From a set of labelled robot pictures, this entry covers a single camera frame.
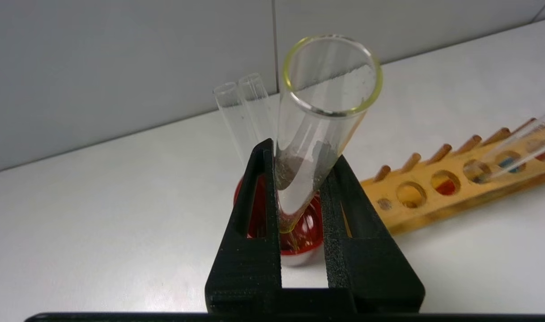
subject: test tube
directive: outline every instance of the test tube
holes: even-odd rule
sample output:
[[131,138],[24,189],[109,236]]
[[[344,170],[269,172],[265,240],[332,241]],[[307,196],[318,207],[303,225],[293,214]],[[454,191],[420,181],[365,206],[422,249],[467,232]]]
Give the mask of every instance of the test tube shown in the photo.
[[381,86],[377,59],[352,39],[307,37],[289,51],[275,157],[281,233],[293,230]]
[[236,83],[227,82],[217,86],[213,90],[213,96],[233,138],[238,157],[243,167],[246,167],[252,149],[260,141],[256,137],[247,108],[238,94]]
[[520,127],[477,161],[465,165],[465,175],[476,183],[504,179],[523,171],[525,163],[545,161],[545,115]]
[[238,92],[248,110],[258,141],[269,137],[275,139],[278,114],[268,101],[268,93],[258,73],[246,75],[238,80]]

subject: test tube rack hole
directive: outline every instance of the test tube rack hole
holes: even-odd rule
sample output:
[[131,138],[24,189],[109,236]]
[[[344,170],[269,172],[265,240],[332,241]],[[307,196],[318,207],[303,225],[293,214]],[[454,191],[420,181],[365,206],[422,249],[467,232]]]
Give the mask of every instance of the test tube rack hole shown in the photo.
[[[530,119],[516,131],[535,119]],[[512,175],[482,182],[464,171],[476,163],[483,173],[491,173],[481,157],[513,134],[508,128],[495,132],[487,140],[473,135],[459,149],[444,144],[429,160],[420,161],[414,153],[400,169],[384,165],[375,177],[361,182],[382,221],[392,234],[410,232],[451,216],[545,183],[545,153],[509,171]],[[500,167],[522,157],[538,139],[526,141],[526,151],[504,151],[496,157]]]

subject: wooden peg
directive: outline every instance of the wooden peg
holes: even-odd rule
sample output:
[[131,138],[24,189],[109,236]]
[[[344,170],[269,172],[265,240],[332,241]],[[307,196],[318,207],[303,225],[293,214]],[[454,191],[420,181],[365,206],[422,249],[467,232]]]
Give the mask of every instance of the wooden peg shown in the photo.
[[481,146],[485,147],[488,144],[507,139],[510,135],[511,131],[506,127],[502,127],[499,129],[499,131],[493,133],[493,135],[490,136],[487,140],[483,141]]
[[457,149],[455,153],[461,154],[461,153],[466,153],[468,151],[471,151],[471,149],[475,148],[480,142],[481,142],[481,136],[473,135],[459,149]]
[[436,163],[436,162],[440,161],[448,153],[450,153],[451,149],[452,149],[452,147],[449,144],[442,145],[442,147],[438,150],[438,152],[436,152],[434,155],[432,155],[432,157],[430,157],[430,159],[428,160],[428,162],[426,164],[431,165],[432,163]]
[[417,165],[421,158],[422,156],[420,155],[420,153],[412,153],[412,155],[410,155],[410,158],[406,161],[406,163],[404,163],[404,166],[400,170],[400,173],[406,173],[413,169],[413,167]]
[[387,176],[388,173],[390,173],[392,169],[388,165],[382,165],[376,176],[374,177],[374,182],[378,182],[383,180]]
[[521,131],[522,129],[524,129],[526,126],[528,126],[529,124],[532,124],[533,122],[537,121],[536,118],[530,118],[527,122],[523,123],[522,126],[518,127],[517,129],[515,129],[510,135],[514,135],[516,134],[517,132]]

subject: wall seam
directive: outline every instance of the wall seam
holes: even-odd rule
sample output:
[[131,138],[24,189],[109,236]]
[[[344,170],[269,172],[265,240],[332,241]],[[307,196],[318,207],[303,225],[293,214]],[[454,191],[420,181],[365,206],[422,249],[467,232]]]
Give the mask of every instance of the wall seam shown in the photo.
[[543,5],[543,7],[541,8],[541,10],[539,10],[537,12],[537,14],[533,17],[533,19],[531,20],[530,24],[532,24],[533,22],[535,22],[535,20],[537,19],[537,17],[541,14],[541,12],[543,12],[543,10],[545,10],[545,4]]

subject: white table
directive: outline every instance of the white table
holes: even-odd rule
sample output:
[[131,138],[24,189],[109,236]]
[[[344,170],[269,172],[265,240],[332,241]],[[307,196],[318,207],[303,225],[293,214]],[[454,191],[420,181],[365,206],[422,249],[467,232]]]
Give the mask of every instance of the white table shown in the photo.
[[[543,114],[545,21],[383,72],[344,153],[359,179]],[[0,173],[0,322],[205,311],[242,171],[213,112]],[[396,240],[426,286],[422,312],[545,313],[545,186]],[[327,284],[321,258],[282,273],[285,287]]]

